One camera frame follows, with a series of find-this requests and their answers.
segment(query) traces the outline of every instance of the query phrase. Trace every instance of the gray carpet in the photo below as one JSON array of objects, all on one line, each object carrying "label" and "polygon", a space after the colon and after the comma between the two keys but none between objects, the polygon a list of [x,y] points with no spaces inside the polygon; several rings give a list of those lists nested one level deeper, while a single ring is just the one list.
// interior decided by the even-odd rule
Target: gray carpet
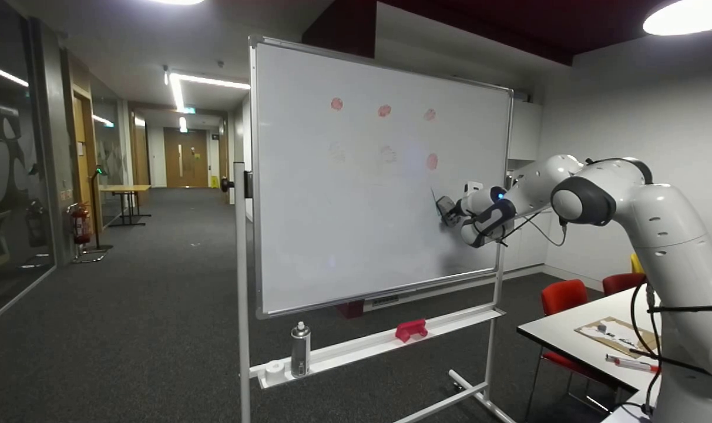
[{"label": "gray carpet", "polygon": [[[64,267],[0,314],[0,420],[239,420],[233,212],[216,191],[156,191],[146,226],[106,231],[101,264]],[[493,399],[521,418],[539,345],[518,324],[540,317],[553,278],[505,284]],[[346,320],[340,310],[254,321],[254,361],[288,356],[297,320],[313,345],[390,330],[476,301],[489,290]],[[451,392],[449,368],[482,378],[486,327],[405,348],[278,390],[254,387],[258,423],[380,423]],[[536,418],[600,420],[561,401],[566,372],[540,367]],[[473,401],[428,420],[493,420]]]}]

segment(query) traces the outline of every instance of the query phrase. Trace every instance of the whiteboard frame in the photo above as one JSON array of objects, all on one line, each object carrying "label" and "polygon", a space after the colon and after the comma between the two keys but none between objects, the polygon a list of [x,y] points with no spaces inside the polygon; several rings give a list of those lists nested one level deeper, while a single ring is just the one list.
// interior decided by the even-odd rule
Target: whiteboard frame
[{"label": "whiteboard frame", "polygon": [[249,63],[251,63],[251,125],[249,125],[249,136],[251,136],[251,232],[254,232],[254,244],[251,244],[251,253],[254,253],[254,284],[257,284],[257,317],[265,320],[265,317],[284,317],[284,314],[299,314],[299,313],[311,313],[311,310],[321,310],[321,307],[331,307],[331,306],[340,306],[340,304],[353,304],[359,298],[368,298],[368,297],[399,297],[399,294],[413,294],[413,292],[424,292],[424,290],[433,290],[433,286],[451,286],[451,284],[460,284],[460,282],[473,282],[473,279],[482,279],[482,278],[493,278],[501,270],[501,253],[504,247],[496,244],[496,258],[493,265],[489,267],[476,267],[476,270],[467,270],[467,273],[454,273],[454,274],[444,274],[444,278],[433,278],[433,279],[419,279],[411,282],[410,286],[395,286],[395,290],[380,290],[380,292],[368,292],[368,294],[358,294],[358,297],[344,297],[344,298],[334,298],[334,301],[321,301],[321,304],[313,304],[313,306],[300,306],[300,307],[288,307],[288,310],[278,310],[278,313],[265,313],[263,310],[263,264],[260,264],[260,220],[263,220],[263,212],[260,212],[260,203],[263,195],[258,192],[258,182],[260,182],[260,157],[258,157],[258,139],[257,139],[257,83],[254,83],[254,74],[257,74],[257,47],[258,45],[267,45],[267,47],[283,47],[283,50],[291,50],[291,51],[304,51],[304,54],[318,54],[318,57],[327,57],[327,59],[340,59],[340,61],[350,61],[350,63],[361,63],[361,65],[372,65],[372,69],[382,69],[382,71],[398,71],[398,74],[410,74],[410,76],[424,76],[424,77],[433,77],[433,79],[446,79],[446,83],[460,83],[460,84],[469,84],[469,88],[482,88],[482,90],[496,90],[496,92],[505,92],[509,97],[509,109],[508,109],[508,125],[505,125],[505,152],[509,149],[509,131],[512,131],[512,118],[515,118],[515,90],[509,88],[501,88],[501,84],[489,84],[489,83],[476,83],[476,79],[460,79],[460,77],[444,77],[444,76],[429,76],[429,74],[421,74],[421,71],[411,71],[411,69],[399,69],[399,65],[386,65],[377,59],[367,59],[367,57],[355,57],[355,54],[346,54],[346,51],[334,51],[334,50],[321,50],[321,47],[311,47],[311,45],[299,45],[299,42],[288,42],[288,39],[278,39],[278,37],[265,37],[265,35],[249,35]]}]

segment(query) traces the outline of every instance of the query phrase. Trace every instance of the desk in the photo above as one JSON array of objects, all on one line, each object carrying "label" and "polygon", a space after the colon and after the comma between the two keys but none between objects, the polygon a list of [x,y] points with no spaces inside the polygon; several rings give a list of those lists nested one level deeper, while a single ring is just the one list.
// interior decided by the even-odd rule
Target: desk
[{"label": "desk", "polygon": [[[589,321],[603,320],[603,317],[616,317],[616,320],[630,321],[632,292],[635,290],[628,290],[628,292],[603,297],[600,301],[589,301],[586,306],[578,306],[578,307],[570,307],[570,310],[563,310],[558,314],[548,314],[542,320],[527,321],[527,324],[518,327],[518,331],[533,339],[536,344],[542,344],[551,350],[558,350],[561,356],[569,356],[569,357],[587,365],[589,368],[619,380],[621,385],[626,385],[630,390],[637,390],[635,398],[630,398],[628,401],[641,405],[653,373],[640,372],[640,368],[626,368],[626,367],[616,367],[613,361],[606,361],[606,356],[619,356],[619,353],[606,348],[600,341],[592,341],[576,331],[576,330],[581,330]],[[647,290],[641,290],[637,297],[637,327],[650,331],[644,292]],[[653,398],[650,398],[653,401],[659,398],[659,390],[661,390],[661,378],[653,387]]]},{"label": "desk", "polygon": [[119,198],[119,226],[146,226],[139,220],[140,215],[140,192],[148,192],[150,186],[98,186],[98,192],[111,192]]}]

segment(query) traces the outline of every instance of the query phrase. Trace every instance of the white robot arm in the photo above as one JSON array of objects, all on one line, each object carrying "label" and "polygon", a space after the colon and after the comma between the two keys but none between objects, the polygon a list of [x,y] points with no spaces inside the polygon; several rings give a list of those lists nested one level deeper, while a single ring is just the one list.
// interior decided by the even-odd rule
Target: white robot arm
[{"label": "white robot arm", "polygon": [[687,198],[672,186],[653,184],[649,166],[628,157],[582,165],[558,155],[509,177],[508,192],[467,184],[455,204],[439,198],[444,226],[459,227],[467,244],[480,247],[504,239],[512,219],[548,204],[561,224],[619,220],[661,297],[661,356],[688,365],[662,359],[653,420],[712,423],[712,243]]}]

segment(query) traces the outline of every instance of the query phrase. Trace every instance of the whiteboard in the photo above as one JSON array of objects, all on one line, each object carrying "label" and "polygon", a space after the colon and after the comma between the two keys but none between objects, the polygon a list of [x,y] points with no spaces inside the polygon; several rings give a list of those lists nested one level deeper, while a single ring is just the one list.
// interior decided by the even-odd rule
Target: whiteboard
[{"label": "whiteboard", "polygon": [[251,42],[258,314],[464,282],[496,267],[439,227],[437,195],[504,184],[512,97]]}]

